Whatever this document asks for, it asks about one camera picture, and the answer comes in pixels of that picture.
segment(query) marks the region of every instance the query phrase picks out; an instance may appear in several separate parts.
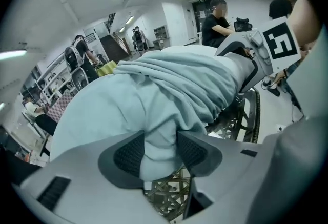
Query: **yellow object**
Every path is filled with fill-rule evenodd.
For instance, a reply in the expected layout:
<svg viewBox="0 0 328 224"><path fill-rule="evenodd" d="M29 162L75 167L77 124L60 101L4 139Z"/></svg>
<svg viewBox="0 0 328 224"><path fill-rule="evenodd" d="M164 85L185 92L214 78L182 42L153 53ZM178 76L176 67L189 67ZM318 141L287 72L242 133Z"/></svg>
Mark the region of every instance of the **yellow object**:
<svg viewBox="0 0 328 224"><path fill-rule="evenodd" d="M107 64L105 64L103 67L99 68L97 70L97 74L99 77L107 75L107 74L112 74L114 68L117 67L117 64L114 61L110 61Z"/></svg>

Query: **fluorescent light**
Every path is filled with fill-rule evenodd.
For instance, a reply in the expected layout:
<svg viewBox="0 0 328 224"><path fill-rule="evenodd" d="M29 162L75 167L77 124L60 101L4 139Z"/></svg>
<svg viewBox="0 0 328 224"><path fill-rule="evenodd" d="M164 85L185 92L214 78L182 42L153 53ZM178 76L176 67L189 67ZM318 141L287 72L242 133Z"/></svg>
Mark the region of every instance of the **fluorescent light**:
<svg viewBox="0 0 328 224"><path fill-rule="evenodd" d="M5 103L0 103L0 112L1 112L1 110L5 107Z"/></svg>
<svg viewBox="0 0 328 224"><path fill-rule="evenodd" d="M15 50L15 51L7 51L7 52L0 52L0 60L22 56L26 54L26 50Z"/></svg>
<svg viewBox="0 0 328 224"><path fill-rule="evenodd" d="M134 16L130 17L129 20L126 22L126 25L133 20Z"/></svg>

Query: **pink object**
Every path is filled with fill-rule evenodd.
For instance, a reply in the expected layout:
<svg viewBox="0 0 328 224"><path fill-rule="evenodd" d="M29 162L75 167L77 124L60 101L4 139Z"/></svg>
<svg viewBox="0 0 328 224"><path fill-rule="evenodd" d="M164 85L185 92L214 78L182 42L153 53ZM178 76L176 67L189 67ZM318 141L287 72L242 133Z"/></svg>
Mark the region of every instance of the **pink object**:
<svg viewBox="0 0 328 224"><path fill-rule="evenodd" d="M72 99L73 97L69 93L64 92L62 97L49 109L47 115L58 123Z"/></svg>

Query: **light blue blanket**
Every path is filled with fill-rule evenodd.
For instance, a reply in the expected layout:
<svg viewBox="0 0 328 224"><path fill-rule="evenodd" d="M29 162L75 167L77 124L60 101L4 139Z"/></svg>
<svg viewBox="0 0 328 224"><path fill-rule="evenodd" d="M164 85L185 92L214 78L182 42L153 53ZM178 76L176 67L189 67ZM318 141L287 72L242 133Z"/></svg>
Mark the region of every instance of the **light blue blanket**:
<svg viewBox="0 0 328 224"><path fill-rule="evenodd" d="M150 181L181 166L176 131L206 133L237 93L220 62L192 53L150 52L121 61L114 75L90 83L67 106L53 137L50 159L110 136L145 131L140 178Z"/></svg>

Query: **black backpack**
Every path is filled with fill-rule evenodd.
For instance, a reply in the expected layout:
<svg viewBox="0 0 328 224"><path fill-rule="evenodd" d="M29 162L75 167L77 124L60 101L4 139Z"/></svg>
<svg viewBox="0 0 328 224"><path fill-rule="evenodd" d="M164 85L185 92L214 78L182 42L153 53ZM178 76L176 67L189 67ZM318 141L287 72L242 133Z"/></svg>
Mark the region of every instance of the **black backpack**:
<svg viewBox="0 0 328 224"><path fill-rule="evenodd" d="M135 31L134 40L135 41L140 41L141 40L141 33L139 31Z"/></svg>

